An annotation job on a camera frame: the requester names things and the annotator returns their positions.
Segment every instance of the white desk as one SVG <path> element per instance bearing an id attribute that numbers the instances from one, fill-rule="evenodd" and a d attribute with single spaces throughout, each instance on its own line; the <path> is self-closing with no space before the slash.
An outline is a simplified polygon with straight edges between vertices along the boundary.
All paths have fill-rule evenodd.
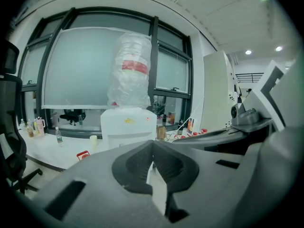
<path id="1" fill-rule="evenodd" d="M 68 169 L 79 162 L 76 155 L 80 152 L 87 150 L 92 155 L 107 150 L 101 139 L 98 139 L 98 145 L 93 149 L 89 139 L 62 137 L 63 147 L 60 147 L 55 135 L 46 133 L 44 137 L 30 138 L 22 130 L 19 133 L 27 145 L 29 157 L 60 169 Z"/>

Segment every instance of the black chair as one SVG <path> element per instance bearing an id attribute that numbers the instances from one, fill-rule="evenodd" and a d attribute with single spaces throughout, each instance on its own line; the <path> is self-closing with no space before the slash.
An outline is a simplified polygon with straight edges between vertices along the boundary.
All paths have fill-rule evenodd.
<path id="1" fill-rule="evenodd" d="M 19 50 L 10 42 L 5 41 L 6 52 L 4 63 L 0 67 L 0 160 L 6 177 L 12 184 L 18 181 L 13 188 L 22 193 L 25 189 L 38 191 L 28 184 L 36 175 L 42 175 L 40 169 L 35 170 L 22 178 L 26 167 L 26 144 L 20 136 L 16 116 L 20 113 L 20 99 L 22 81 L 20 78 L 10 75 L 16 73 L 16 62 Z"/>

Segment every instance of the cup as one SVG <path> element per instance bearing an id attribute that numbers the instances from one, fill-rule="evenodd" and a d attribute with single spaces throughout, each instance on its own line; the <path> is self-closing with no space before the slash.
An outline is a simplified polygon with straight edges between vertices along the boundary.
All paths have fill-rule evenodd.
<path id="1" fill-rule="evenodd" d="M 166 137 L 166 128 L 164 126 L 157 126 L 157 139 L 164 140 Z"/>
<path id="2" fill-rule="evenodd" d="M 97 136 L 96 135 L 90 136 L 90 143 L 91 143 L 93 149 L 96 150 L 95 148 L 98 145 L 98 140 L 97 140 Z"/>

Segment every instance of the black chair back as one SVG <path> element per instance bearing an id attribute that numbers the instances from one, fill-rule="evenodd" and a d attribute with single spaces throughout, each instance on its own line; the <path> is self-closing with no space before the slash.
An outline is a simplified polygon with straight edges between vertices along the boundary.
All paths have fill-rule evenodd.
<path id="1" fill-rule="evenodd" d="M 1 146 L 0 160 L 6 176 L 11 181 L 16 181 L 26 167 L 26 144 L 18 132 L 16 123 L 17 112 L 20 112 L 22 81 L 8 74 L 16 73 L 19 50 L 7 41 L 5 44 L 7 53 L 1 55 L 5 61 L 0 68 L 0 134 L 5 136 L 12 154 L 4 156 L 2 148 L 7 148 L 7 145 Z"/>

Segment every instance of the window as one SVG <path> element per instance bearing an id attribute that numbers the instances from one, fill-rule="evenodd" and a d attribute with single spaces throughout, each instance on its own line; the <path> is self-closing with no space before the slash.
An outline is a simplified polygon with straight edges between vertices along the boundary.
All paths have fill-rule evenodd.
<path id="1" fill-rule="evenodd" d="M 158 27 L 157 39 L 177 48 L 180 51 L 184 51 L 183 39 L 161 26 Z"/>
<path id="2" fill-rule="evenodd" d="M 108 108 L 114 49 L 124 33 L 108 28 L 77 28 L 60 33 L 46 68 L 43 108 Z"/>
<path id="3" fill-rule="evenodd" d="M 189 62 L 164 48 L 158 50 L 156 87 L 188 93 Z"/>
<path id="4" fill-rule="evenodd" d="M 95 109 L 51 109 L 52 127 L 59 127 L 65 130 L 78 130 L 87 132 L 100 132 L 100 116 L 105 110 Z"/>
<path id="5" fill-rule="evenodd" d="M 70 29 L 78 27 L 119 28 L 148 35 L 150 23 L 141 19 L 115 14 L 80 14 L 73 21 Z"/>
<path id="6" fill-rule="evenodd" d="M 26 122 L 28 119 L 33 121 L 37 118 L 37 109 L 36 109 L 36 91 L 24 92 L 24 101 L 25 101 L 25 114 Z"/>
<path id="7" fill-rule="evenodd" d="M 61 22 L 61 19 L 56 19 L 56 20 L 53 20 L 53 21 L 47 23 L 39 37 L 43 37 L 43 36 L 52 34 L 60 22 Z"/>
<path id="8" fill-rule="evenodd" d="M 152 41 L 148 94 L 154 101 L 148 109 L 158 125 L 165 115 L 166 129 L 177 129 L 191 111 L 190 39 L 156 17 L 115 8 L 71 9 L 41 20 L 19 70 L 24 118 L 39 114 L 50 134 L 58 126 L 64 136 L 101 136 L 116 41 L 128 31 Z"/>
<path id="9" fill-rule="evenodd" d="M 40 63 L 47 47 L 47 42 L 36 44 L 28 48 L 22 67 L 22 84 L 36 84 Z"/>
<path id="10" fill-rule="evenodd" d="M 157 125 L 164 125 L 162 119 L 166 117 L 165 126 L 177 125 L 183 119 L 182 105 L 184 99 L 155 95 L 152 111 L 157 115 Z"/>

